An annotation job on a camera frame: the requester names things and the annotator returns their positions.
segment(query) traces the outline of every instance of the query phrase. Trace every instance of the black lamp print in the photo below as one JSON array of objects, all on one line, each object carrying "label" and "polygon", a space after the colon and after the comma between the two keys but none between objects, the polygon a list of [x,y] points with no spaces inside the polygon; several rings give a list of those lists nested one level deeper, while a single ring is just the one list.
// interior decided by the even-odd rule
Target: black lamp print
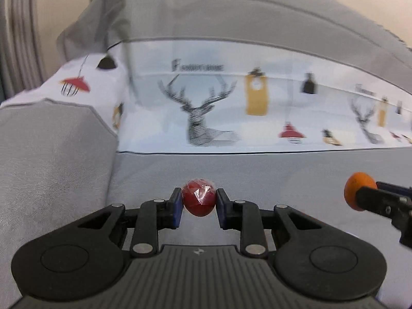
[{"label": "black lamp print", "polygon": [[402,101],[398,101],[398,105],[396,107],[396,113],[402,115]]},{"label": "black lamp print", "polygon": [[114,59],[112,57],[110,57],[109,55],[107,55],[99,62],[99,65],[97,65],[97,68],[99,70],[108,71],[108,70],[116,69],[117,65],[116,65]]},{"label": "black lamp print", "polygon": [[75,96],[79,90],[81,92],[90,92],[90,87],[84,81],[84,77],[80,76],[82,73],[82,68],[84,63],[86,62],[88,55],[85,57],[82,65],[80,66],[79,75],[77,78],[67,78],[62,80],[60,83],[63,84],[61,88],[61,94],[64,96]]},{"label": "black lamp print", "polygon": [[306,73],[306,81],[303,83],[302,93],[317,94],[317,92],[317,85],[313,73]]}]

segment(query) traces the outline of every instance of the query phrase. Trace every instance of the metal screw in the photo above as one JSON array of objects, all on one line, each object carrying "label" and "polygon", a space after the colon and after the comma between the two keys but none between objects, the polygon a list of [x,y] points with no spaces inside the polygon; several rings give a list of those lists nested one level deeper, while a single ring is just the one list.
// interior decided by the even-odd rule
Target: metal screw
[{"label": "metal screw", "polygon": [[135,251],[136,253],[146,254],[153,251],[153,246],[147,243],[139,243],[133,245],[133,251]]},{"label": "metal screw", "polygon": [[246,246],[246,252],[253,255],[261,255],[266,252],[266,248],[259,244],[250,244]]}]

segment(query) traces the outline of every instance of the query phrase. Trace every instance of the red ball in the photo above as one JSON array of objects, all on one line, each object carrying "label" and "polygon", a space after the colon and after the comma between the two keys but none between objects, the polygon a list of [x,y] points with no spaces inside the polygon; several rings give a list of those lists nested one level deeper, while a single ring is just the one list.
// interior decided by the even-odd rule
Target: red ball
[{"label": "red ball", "polygon": [[210,180],[193,179],[182,188],[183,204],[195,216],[206,216],[216,204],[215,184]]}]

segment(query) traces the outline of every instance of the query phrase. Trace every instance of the red lamp print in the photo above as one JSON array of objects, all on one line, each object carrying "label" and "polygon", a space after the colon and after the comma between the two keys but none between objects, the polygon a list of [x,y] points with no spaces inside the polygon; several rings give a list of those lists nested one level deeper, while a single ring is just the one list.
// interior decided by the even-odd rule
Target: red lamp print
[{"label": "red lamp print", "polygon": [[62,81],[60,81],[60,83],[63,84],[62,88],[61,88],[61,94],[64,96],[75,96],[79,90],[81,92],[90,92],[90,87],[87,85],[87,83],[84,81],[84,77],[80,76],[81,72],[82,72],[82,68],[84,63],[86,62],[88,56],[86,56],[86,58],[84,59],[81,67],[80,67],[80,71],[79,71],[79,75],[77,78],[67,78],[64,79]]},{"label": "red lamp print", "polygon": [[283,132],[279,135],[280,138],[287,138],[289,142],[293,144],[300,144],[302,143],[302,138],[306,138],[306,136],[295,129],[295,127],[287,122],[285,124],[285,128]]}]

